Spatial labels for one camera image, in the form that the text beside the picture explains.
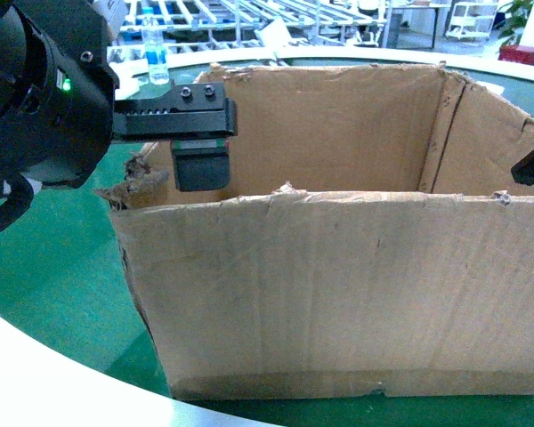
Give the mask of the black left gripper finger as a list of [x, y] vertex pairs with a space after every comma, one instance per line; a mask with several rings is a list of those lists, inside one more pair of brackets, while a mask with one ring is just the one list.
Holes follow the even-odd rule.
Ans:
[[170, 150], [180, 192], [223, 189], [230, 183], [229, 144], [224, 138], [173, 141]]

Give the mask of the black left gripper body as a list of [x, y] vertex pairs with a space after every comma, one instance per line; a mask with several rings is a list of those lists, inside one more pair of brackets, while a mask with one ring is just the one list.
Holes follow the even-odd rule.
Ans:
[[107, 49], [122, 1], [0, 1], [0, 180], [77, 188], [114, 142], [193, 141], [237, 131], [220, 83], [117, 101]]

